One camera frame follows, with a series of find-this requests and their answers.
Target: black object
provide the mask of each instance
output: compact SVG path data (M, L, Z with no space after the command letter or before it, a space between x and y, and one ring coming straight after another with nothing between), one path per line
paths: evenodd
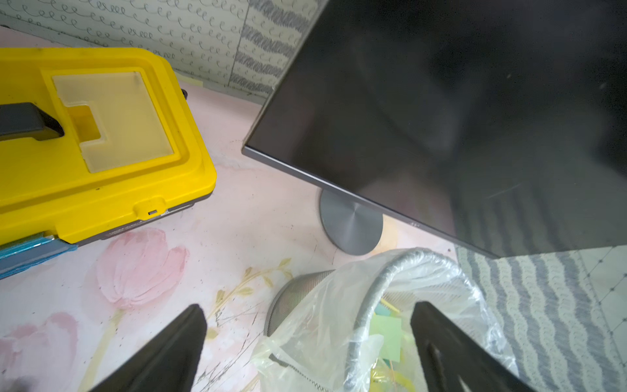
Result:
M627 2L330 0L243 153L491 256L627 243Z
M420 363L429 392L534 392L505 369L431 302L418 302L411 315Z
M207 323L190 305L92 392L187 392L203 350Z
M20 137L48 140L63 135L61 124L33 103L0 105L0 140Z

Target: yellow toolbox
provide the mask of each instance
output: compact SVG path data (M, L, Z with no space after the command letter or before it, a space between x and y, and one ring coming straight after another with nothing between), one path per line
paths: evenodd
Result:
M165 59L0 49L0 72L0 278L213 191L215 168Z

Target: toolbox handle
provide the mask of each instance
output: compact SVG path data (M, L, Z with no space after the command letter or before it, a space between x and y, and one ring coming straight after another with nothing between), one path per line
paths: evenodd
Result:
M32 137L48 140L65 135L63 127L34 103L0 105L0 140Z

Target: green sticky note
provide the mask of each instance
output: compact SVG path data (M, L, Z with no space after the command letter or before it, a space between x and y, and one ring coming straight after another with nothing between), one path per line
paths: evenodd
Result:
M394 362L401 360L401 319L375 314L370 321L370 335L383 335L380 357Z

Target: gray striped fabric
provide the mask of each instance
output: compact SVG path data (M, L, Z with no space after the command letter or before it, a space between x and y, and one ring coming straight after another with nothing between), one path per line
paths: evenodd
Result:
M269 96L322 0L250 0L228 85Z
M624 391L627 376L577 252L491 260L458 248L537 391Z

